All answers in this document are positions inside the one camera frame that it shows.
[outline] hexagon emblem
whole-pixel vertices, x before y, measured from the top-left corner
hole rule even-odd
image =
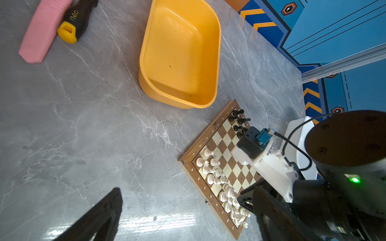
[[[343,113],[344,109],[342,107],[335,107],[331,110],[332,113]]]
[[[296,4],[296,2],[291,2],[289,4],[286,4],[283,8],[283,10],[281,11],[281,13],[286,16],[288,14],[291,14],[295,11],[295,9],[298,7],[298,5]]]
[[[337,75],[338,75],[338,74],[332,74],[332,75],[327,76],[326,78],[332,79],[332,78],[334,78],[334,77],[337,76]]]

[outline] black chess piece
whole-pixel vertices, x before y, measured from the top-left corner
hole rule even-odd
[[[237,109],[234,109],[234,110],[232,111],[232,115],[233,115],[234,117],[237,117],[239,114],[244,114],[244,110],[237,110]]]
[[[250,120],[251,120],[251,118],[245,119],[245,118],[240,117],[239,119],[237,119],[237,122],[238,122],[240,125],[242,125],[244,122],[247,122],[247,121],[250,121]]]
[[[239,138],[241,138],[243,135],[244,135],[244,134],[241,133],[241,132],[238,132],[238,133],[237,133],[237,137],[239,137]]]
[[[238,131],[238,130],[241,130],[242,129],[242,126],[234,126],[233,127],[233,130],[235,130],[235,131]]]
[[[234,116],[230,115],[228,119],[229,119],[230,122],[233,122],[233,121],[235,121],[237,119],[237,117],[234,117]]]

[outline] pink object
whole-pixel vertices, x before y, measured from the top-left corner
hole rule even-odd
[[[27,63],[41,63],[72,0],[41,0],[25,32],[19,54]]]

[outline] chessboard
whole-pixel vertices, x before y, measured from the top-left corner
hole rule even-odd
[[[223,207],[223,202],[220,201],[219,193],[224,191],[226,184],[208,184],[207,175],[202,171],[203,166],[197,166],[197,158],[203,160],[211,160],[214,158],[219,161],[219,165],[211,166],[212,169],[220,169],[225,177],[230,181],[230,186],[240,195],[240,192],[253,183],[258,181],[261,176],[250,166],[241,165],[232,156],[231,150],[240,140],[237,137],[237,132],[233,129],[235,125],[239,125],[237,120],[229,121],[229,116],[233,110],[240,110],[240,106],[236,100],[232,100],[214,119],[214,121],[206,128],[206,130],[199,136],[193,145],[185,152],[178,160],[185,172],[192,179],[201,194],[211,205],[212,209],[224,224],[230,234],[237,240],[243,229],[242,225],[236,225],[231,219],[231,213],[226,213]],[[243,127],[250,128],[248,122],[242,124]],[[213,151],[213,155],[205,156],[204,150]]]

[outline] wooden chessboard frame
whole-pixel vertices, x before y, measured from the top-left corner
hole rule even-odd
[[[217,199],[216,196],[213,195],[213,192],[206,183],[205,179],[202,178],[201,174],[198,172],[197,167],[193,164],[193,161],[196,159],[201,149],[207,144],[207,142],[212,138],[216,131],[222,126],[224,121],[228,118],[228,116],[235,108],[239,110],[240,106],[234,99],[229,102],[229,104],[220,112],[220,114],[214,119],[214,121],[212,121],[208,128],[206,128],[206,130],[199,136],[199,138],[192,144],[192,146],[189,147],[189,149],[181,156],[178,162],[188,174],[188,176],[191,178],[193,183],[197,186],[204,198],[208,201],[213,211],[221,220],[228,232],[232,235],[232,237],[237,240],[240,236],[243,226],[239,225],[238,228],[236,227],[236,225],[230,218],[230,213],[228,214],[224,211],[224,208],[222,207],[220,201]],[[248,129],[250,128],[248,122],[245,122],[245,126]]]

